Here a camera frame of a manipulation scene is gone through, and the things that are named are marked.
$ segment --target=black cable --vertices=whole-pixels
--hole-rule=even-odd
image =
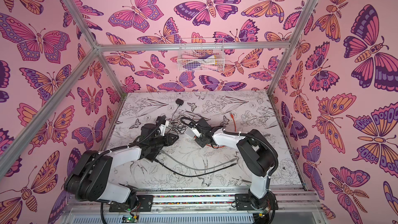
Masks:
[[[182,176],[182,177],[200,177],[200,176],[208,175],[208,174],[211,174],[211,173],[214,173],[214,172],[219,172],[219,171],[221,171],[221,170],[223,170],[223,169],[226,169],[226,168],[229,168],[229,167],[232,167],[232,166],[236,165],[236,163],[233,163],[233,164],[231,164],[231,165],[228,165],[227,167],[223,167],[223,168],[221,168],[221,169],[217,169],[217,170],[215,170],[215,171],[207,172],[207,173],[200,174],[200,175],[183,175],[183,174],[180,174],[180,173],[178,173],[178,172],[173,171],[171,168],[169,168],[169,167],[167,167],[166,165],[164,165],[164,164],[162,164],[161,162],[159,162],[159,160],[157,160],[156,158],[153,159],[153,161],[159,163],[161,166],[165,167],[165,168],[168,169],[169,171],[171,171],[171,172],[173,172],[173,173],[175,173],[175,174],[177,174],[177,175],[180,175],[180,176]]]

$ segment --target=white wire basket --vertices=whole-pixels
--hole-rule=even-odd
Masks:
[[[214,42],[214,38],[201,38],[199,47],[192,49],[194,39],[196,38],[180,39],[178,70],[180,72],[199,70],[223,72],[225,67],[224,39],[218,38],[220,41]]]

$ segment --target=cable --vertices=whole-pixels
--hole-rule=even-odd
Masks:
[[[225,162],[225,163],[216,165],[216,166],[211,167],[211,168],[207,168],[207,169],[196,169],[196,168],[189,167],[189,166],[183,164],[182,162],[177,161],[174,157],[170,156],[167,152],[165,152],[165,151],[163,151],[163,150],[160,150],[160,153],[162,153],[162,154],[164,154],[164,155],[170,157],[170,158],[171,158],[173,161],[175,161],[176,163],[181,164],[182,166],[187,167],[188,169],[193,169],[193,170],[196,170],[196,171],[214,169],[214,168],[216,168],[216,167],[220,167],[220,166],[223,166],[224,164],[227,164],[227,163],[233,162],[233,161],[235,161],[235,160],[238,160],[237,158],[234,158],[234,159],[229,160],[228,162]]]
[[[237,163],[233,163],[233,164],[231,164],[231,165],[229,165],[229,166],[227,166],[227,167],[223,167],[223,168],[221,168],[221,169],[218,169],[218,170],[215,170],[215,171],[212,171],[212,172],[207,172],[207,173],[200,174],[200,175],[183,175],[183,174],[180,174],[180,173],[178,173],[178,172],[173,171],[171,168],[169,168],[169,167],[167,167],[166,165],[164,165],[164,164],[162,164],[161,162],[159,162],[159,160],[157,160],[156,158],[153,159],[153,161],[159,163],[161,166],[165,167],[165,168],[168,169],[169,171],[171,171],[171,172],[173,172],[173,173],[175,173],[175,174],[177,174],[177,175],[180,175],[180,176],[182,176],[182,177],[200,177],[200,176],[203,176],[203,175],[208,175],[208,174],[212,174],[212,173],[215,173],[215,172],[219,172],[219,171],[221,171],[221,170],[223,170],[223,169],[232,167],[232,166],[234,166],[234,165],[237,164]]]

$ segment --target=floral tablecloth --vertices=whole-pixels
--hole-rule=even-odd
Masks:
[[[177,111],[176,99],[184,100],[184,104]],[[257,129],[264,135],[270,134],[267,136],[267,140],[276,149],[279,156],[279,167],[272,176],[271,184],[301,185],[296,167],[265,91],[130,93],[118,119],[122,123],[116,125],[108,148],[131,143],[141,133],[142,125],[155,123],[156,118],[162,115],[166,115],[167,119],[171,121],[173,113],[173,121],[176,123],[181,116],[196,120],[202,116],[210,125],[225,124],[228,131],[235,131],[235,121],[238,132]],[[222,188],[250,185],[251,172],[246,167],[239,151],[235,149],[229,147],[214,149],[209,146],[201,148],[193,139],[185,134],[179,134],[179,139],[175,144],[164,147],[163,151],[177,161],[198,169],[213,167],[233,158],[237,158],[238,164],[205,176],[182,177],[168,171],[156,162],[152,163],[142,159],[116,167],[110,173],[110,181],[129,184],[141,189]],[[204,173],[204,171],[188,169],[165,154],[159,154],[157,159],[181,174],[199,175]]]

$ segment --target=gray cable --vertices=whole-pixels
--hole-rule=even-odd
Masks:
[[[227,164],[227,163],[233,162],[233,161],[235,161],[235,160],[238,160],[237,158],[234,158],[234,159],[229,160],[228,162],[225,162],[225,163],[216,165],[216,166],[211,167],[211,168],[207,168],[207,169],[195,169],[195,168],[192,168],[192,167],[189,167],[189,166],[183,164],[182,162],[177,161],[176,159],[174,159],[174,157],[170,156],[167,152],[165,152],[165,151],[163,151],[163,150],[160,150],[160,153],[166,155],[167,157],[170,157],[173,161],[175,161],[175,162],[181,164],[182,166],[185,166],[185,167],[187,167],[188,169],[193,169],[193,170],[196,170],[196,171],[214,169],[214,168],[216,168],[216,167],[220,167],[220,166],[223,166],[224,164]]]

